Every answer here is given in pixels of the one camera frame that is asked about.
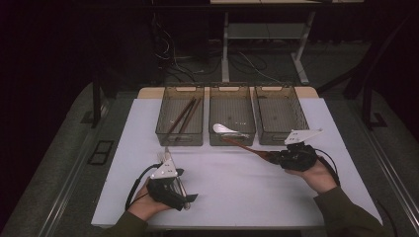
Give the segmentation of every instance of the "dark floor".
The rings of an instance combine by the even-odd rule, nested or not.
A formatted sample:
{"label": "dark floor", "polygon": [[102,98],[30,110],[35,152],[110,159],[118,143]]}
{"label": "dark floor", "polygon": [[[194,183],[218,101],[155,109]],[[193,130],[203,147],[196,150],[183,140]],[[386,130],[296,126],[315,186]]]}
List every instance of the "dark floor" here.
{"label": "dark floor", "polygon": [[[318,88],[355,66],[369,48],[365,42],[309,44],[302,63],[310,81]],[[296,50],[293,41],[233,42],[230,45],[230,81],[292,81],[298,78],[290,53]],[[178,58],[178,65],[170,69],[165,79],[170,81],[220,81],[220,47],[214,42],[208,62],[194,58]],[[398,236],[418,236],[417,226],[411,219],[417,216],[415,202],[419,199],[419,145],[397,115],[378,94],[373,96],[373,113],[380,114],[387,127],[374,131],[365,128],[360,119],[361,98],[348,101],[342,96],[346,82],[322,93],[329,110],[341,132],[354,163],[373,199],[379,201],[377,209],[385,228],[393,231],[394,221]],[[91,85],[83,90],[74,102],[55,140],[50,145],[10,218],[2,237],[6,236],[95,236],[102,229],[90,224],[95,211],[112,156],[124,129],[127,113],[137,91],[119,92],[116,98],[106,99],[103,118],[97,128],[82,123],[92,111]],[[113,140],[111,157],[104,166],[86,164],[99,140]],[[382,157],[402,183],[389,177],[382,168]],[[217,231],[208,236],[301,236],[299,231]],[[199,231],[168,231],[155,233],[163,236],[205,236]],[[302,232],[302,236],[322,236],[322,232]]]}

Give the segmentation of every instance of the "white spoon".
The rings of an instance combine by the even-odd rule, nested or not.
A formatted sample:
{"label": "white spoon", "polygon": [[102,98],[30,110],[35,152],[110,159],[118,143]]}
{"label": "white spoon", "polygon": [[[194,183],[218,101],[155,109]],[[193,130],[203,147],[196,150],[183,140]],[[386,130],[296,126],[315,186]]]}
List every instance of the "white spoon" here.
{"label": "white spoon", "polygon": [[238,133],[238,131],[231,130],[228,127],[224,126],[223,124],[219,124],[219,123],[214,124],[212,126],[212,128],[216,133],[228,133],[228,132],[229,133],[234,133],[234,132]]}
{"label": "white spoon", "polygon": [[230,128],[224,126],[223,124],[216,123],[212,126],[213,130],[218,134],[224,133],[236,133],[238,136],[249,137],[248,134],[240,133],[239,131],[231,130]]}

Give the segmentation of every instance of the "table leg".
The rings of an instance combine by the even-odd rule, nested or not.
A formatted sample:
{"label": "table leg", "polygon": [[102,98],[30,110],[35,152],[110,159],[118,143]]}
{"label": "table leg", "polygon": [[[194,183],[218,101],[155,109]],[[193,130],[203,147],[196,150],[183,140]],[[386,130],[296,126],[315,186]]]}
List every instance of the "table leg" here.
{"label": "table leg", "polygon": [[228,13],[224,15],[224,37],[222,41],[221,76],[222,82],[230,80],[228,73]]}
{"label": "table leg", "polygon": [[98,75],[95,73],[93,77],[93,124],[92,128],[95,128],[101,119],[101,86]]}
{"label": "table leg", "polygon": [[310,12],[310,14],[308,15],[307,22],[305,23],[304,30],[302,31],[302,36],[299,39],[299,48],[296,52],[293,52],[291,54],[291,57],[293,59],[293,65],[295,66],[296,73],[298,74],[299,81],[301,82],[302,85],[308,85],[309,83],[307,75],[305,74],[304,68],[300,60],[301,60],[302,52],[304,51],[304,47],[308,40],[308,35],[311,30],[311,25],[314,20],[314,16],[315,16],[315,12]]}

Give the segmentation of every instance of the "tray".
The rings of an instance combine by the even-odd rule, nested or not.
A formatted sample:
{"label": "tray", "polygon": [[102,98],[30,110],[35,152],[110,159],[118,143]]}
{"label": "tray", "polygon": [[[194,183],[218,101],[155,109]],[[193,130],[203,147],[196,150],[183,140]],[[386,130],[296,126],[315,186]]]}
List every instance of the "tray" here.
{"label": "tray", "polygon": [[165,87],[155,130],[161,146],[203,145],[204,92],[195,83]]}
{"label": "tray", "polygon": [[253,104],[261,145],[284,145],[293,129],[309,129],[295,88],[290,83],[255,86]]}
{"label": "tray", "polygon": [[209,88],[209,144],[229,146],[222,141],[221,135],[213,130],[220,123],[229,129],[245,134],[232,136],[240,143],[251,146],[256,134],[250,90],[246,83],[211,83]]}

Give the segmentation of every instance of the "white table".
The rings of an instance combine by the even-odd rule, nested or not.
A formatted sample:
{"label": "white table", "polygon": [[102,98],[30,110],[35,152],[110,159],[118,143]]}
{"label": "white table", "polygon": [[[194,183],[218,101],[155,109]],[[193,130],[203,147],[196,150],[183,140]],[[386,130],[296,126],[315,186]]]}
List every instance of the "white table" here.
{"label": "white table", "polygon": [[[143,98],[153,98],[144,93]],[[327,152],[335,161],[343,190],[357,205],[380,220],[377,209],[345,147],[323,99],[308,94],[301,106],[310,128],[324,132],[306,144]],[[126,197],[139,174],[156,163],[164,151],[155,131],[161,99],[136,99],[129,112],[120,144],[110,168],[92,224],[114,225],[124,212]],[[286,174],[239,147],[212,147],[208,133],[209,100],[205,101],[204,145],[170,147],[188,194],[199,194],[189,210],[160,212],[149,220],[152,229],[319,229],[316,193],[299,177]],[[261,146],[256,135],[254,149]]]}

